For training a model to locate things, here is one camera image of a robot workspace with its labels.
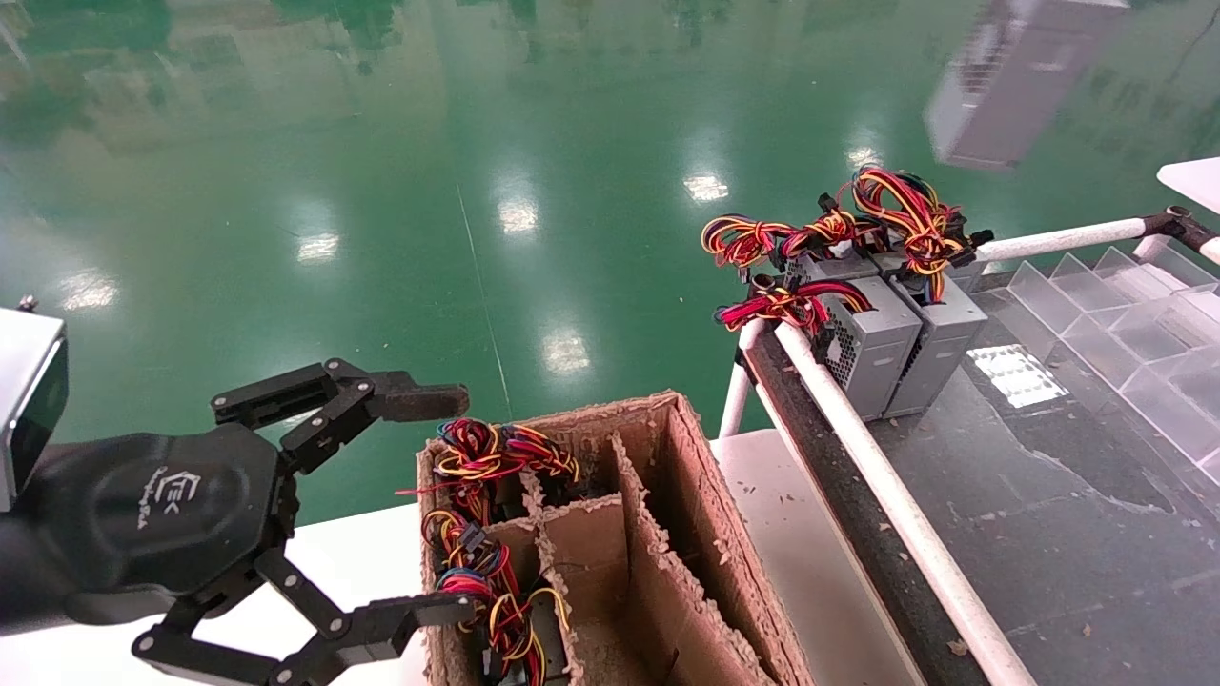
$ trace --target wire connector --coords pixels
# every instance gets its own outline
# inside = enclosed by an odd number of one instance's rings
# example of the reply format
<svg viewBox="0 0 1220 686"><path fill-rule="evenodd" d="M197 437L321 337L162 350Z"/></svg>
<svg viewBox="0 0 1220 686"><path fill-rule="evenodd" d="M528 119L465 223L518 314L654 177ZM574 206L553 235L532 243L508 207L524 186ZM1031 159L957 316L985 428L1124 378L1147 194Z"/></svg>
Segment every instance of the wire connector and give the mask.
<svg viewBox="0 0 1220 686"><path fill-rule="evenodd" d="M975 254L974 248L969 248L969 247L967 248L963 248L960 250L954 251L952 255L949 255L949 264L953 265L953 266L955 266L955 267L958 267L958 269L961 269L961 267L969 265L970 262L975 261L976 256L977 255Z"/></svg>
<svg viewBox="0 0 1220 686"><path fill-rule="evenodd" d="M817 206L822 209L822 214L828 215L838 209L838 201L830 193L822 193L817 197Z"/></svg>
<svg viewBox="0 0 1220 686"><path fill-rule="evenodd" d="M461 535L458 536L458 544L466 548L467 553L473 553L487 541L487 532L483 527L475 524L473 521L466 522L466 529L462 529Z"/></svg>
<svg viewBox="0 0 1220 686"><path fill-rule="evenodd" d="M989 229L989 228L985 228L982 231L976 231L976 232L974 232L974 233L971 233L970 236L966 237L966 242L970 243L970 247L974 248L974 249L976 249L976 250L983 243L987 243L987 242L994 240L994 239L996 239L996 232L992 231L992 229Z"/></svg>
<svg viewBox="0 0 1220 686"><path fill-rule="evenodd" d="M504 679L504 657L493 648L483 648L483 682L492 686Z"/></svg>
<svg viewBox="0 0 1220 686"><path fill-rule="evenodd" d="M776 243L766 251L766 259L771 262L771 266L776 269L780 273L787 273L788 271L788 258L783 254L783 243Z"/></svg>

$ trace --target gray power supply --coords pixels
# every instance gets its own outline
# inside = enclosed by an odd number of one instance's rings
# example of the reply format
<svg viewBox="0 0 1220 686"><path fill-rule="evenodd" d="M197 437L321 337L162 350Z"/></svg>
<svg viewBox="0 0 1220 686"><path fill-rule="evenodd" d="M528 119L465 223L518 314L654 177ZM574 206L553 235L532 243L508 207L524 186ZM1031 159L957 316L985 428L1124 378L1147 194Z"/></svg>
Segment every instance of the gray power supply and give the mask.
<svg viewBox="0 0 1220 686"><path fill-rule="evenodd" d="M866 276L877 276L881 273L877 265L875 265L871 260L865 260L854 253L848 253L848 255L841 260L820 261L814 261L814 259L809 255L799 255L795 265L789 269L795 270L794 273L800 278L802 283L824 281L827 278L850 281L853 278L864 278Z"/></svg>
<svg viewBox="0 0 1220 686"><path fill-rule="evenodd" d="M944 295L936 305L920 305L894 278L889 280L889 286L922 325L883 415L895 417L921 413L936 400L975 342L987 315L949 278L944 280Z"/></svg>
<svg viewBox="0 0 1220 686"><path fill-rule="evenodd" d="M966 293L974 293L978 286L978 280L983 276L985 266L987 266L987 262L982 260L975 260L964 267L949 265L944 270L944 275L952 278Z"/></svg>
<svg viewBox="0 0 1220 686"><path fill-rule="evenodd" d="M836 295L822 295L831 314L826 367L863 420L877 419L894 392L920 331L919 319L880 276L850 280L872 304L853 312Z"/></svg>
<svg viewBox="0 0 1220 686"><path fill-rule="evenodd" d="M989 0L924 112L937 159L1020 162L1126 11L1124 0Z"/></svg>

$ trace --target clear acrylic tray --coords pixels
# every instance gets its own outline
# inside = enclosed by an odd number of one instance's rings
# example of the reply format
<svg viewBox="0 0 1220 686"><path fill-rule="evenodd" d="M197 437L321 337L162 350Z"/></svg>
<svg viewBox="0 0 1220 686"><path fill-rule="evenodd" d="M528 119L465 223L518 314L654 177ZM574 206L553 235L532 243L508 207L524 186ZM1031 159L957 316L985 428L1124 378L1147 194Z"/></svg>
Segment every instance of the clear acrylic tray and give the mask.
<svg viewBox="0 0 1220 686"><path fill-rule="evenodd" d="M1220 286L1172 249L1115 248L1050 276L1024 262L1009 292L1163 436L1220 483Z"/></svg>

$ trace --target cardboard box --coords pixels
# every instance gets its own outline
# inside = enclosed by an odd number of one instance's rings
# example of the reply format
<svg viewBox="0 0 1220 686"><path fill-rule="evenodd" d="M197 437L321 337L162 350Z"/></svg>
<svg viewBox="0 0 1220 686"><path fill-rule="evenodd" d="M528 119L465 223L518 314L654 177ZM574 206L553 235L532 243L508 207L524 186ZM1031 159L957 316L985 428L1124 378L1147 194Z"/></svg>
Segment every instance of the cardboard box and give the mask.
<svg viewBox="0 0 1220 686"><path fill-rule="evenodd" d="M750 543L689 402L665 392L525 424L581 461L590 499L550 502L538 478L508 488L526 515L488 527L522 580L542 574L569 608L572 686L813 686L805 655ZM448 504L417 455L423 511ZM425 544L423 586L436 583ZM475 647L428 627L431 686L479 686Z"/></svg>

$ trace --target cable bundle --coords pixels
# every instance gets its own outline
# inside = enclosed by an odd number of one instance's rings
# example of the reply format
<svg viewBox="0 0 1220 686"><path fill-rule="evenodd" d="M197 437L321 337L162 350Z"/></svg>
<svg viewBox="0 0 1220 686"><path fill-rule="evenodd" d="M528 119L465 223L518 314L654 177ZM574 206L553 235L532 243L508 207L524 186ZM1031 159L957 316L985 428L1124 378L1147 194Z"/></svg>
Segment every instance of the cable bundle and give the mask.
<svg viewBox="0 0 1220 686"><path fill-rule="evenodd" d="M567 450L528 426L495 426L460 417L437 427L437 436L445 443L445 452L434 466L442 477L437 488L450 488L454 507L483 526L492 522L495 483L500 478L525 468L570 483L581 476L580 465Z"/></svg>
<svg viewBox="0 0 1220 686"><path fill-rule="evenodd" d="M437 579L436 591L464 594L475 605L475 620L459 629L477 634L497 657L484 664L493 682L503 680L515 664L523 663L529 686L542 686L547 679L547 653L529 618L531 605L538 596L550 593L566 627L564 599L550 587L522 596L509 564L509 547L489 540L477 524L458 513L432 510L423 516L422 533L448 568Z"/></svg>
<svg viewBox="0 0 1220 686"><path fill-rule="evenodd" d="M780 245L784 260L791 260L806 253L815 260L833 260L831 245L843 240L855 239L855 217L836 205L813 223L806 223L799 231L787 237Z"/></svg>
<svg viewBox="0 0 1220 686"><path fill-rule="evenodd" d="M716 266L745 269L799 231L780 222L754 221L743 215L716 217L703 227L703 249L716 256Z"/></svg>
<svg viewBox="0 0 1220 686"><path fill-rule="evenodd" d="M859 288L845 281L813 281L792 291L770 278L755 277L752 294L744 301L716 310L716 321L737 331L753 319L780 320L816 334L830 321L830 312L817 297L832 293L843 298L853 312L872 309Z"/></svg>
<svg viewBox="0 0 1220 686"><path fill-rule="evenodd" d="M902 236L906 269L925 277L925 300L939 303L944 294L944 269L966 245L960 208L942 203L936 189L915 175L874 165L860 167L850 186L861 212ZM884 205L887 194L898 209Z"/></svg>

